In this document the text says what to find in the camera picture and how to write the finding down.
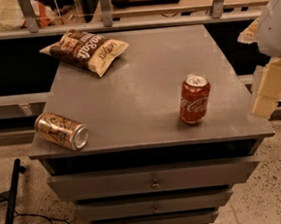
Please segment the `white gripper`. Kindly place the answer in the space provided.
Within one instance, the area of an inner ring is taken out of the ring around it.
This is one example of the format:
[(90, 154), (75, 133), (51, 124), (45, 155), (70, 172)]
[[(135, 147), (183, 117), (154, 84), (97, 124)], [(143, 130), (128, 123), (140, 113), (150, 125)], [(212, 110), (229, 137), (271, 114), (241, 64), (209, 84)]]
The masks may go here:
[(271, 58), (265, 66), (258, 66), (253, 74), (249, 113), (270, 118), (281, 101), (281, 0), (269, 0), (260, 19), (253, 20), (240, 32), (239, 43), (258, 43), (261, 53)]

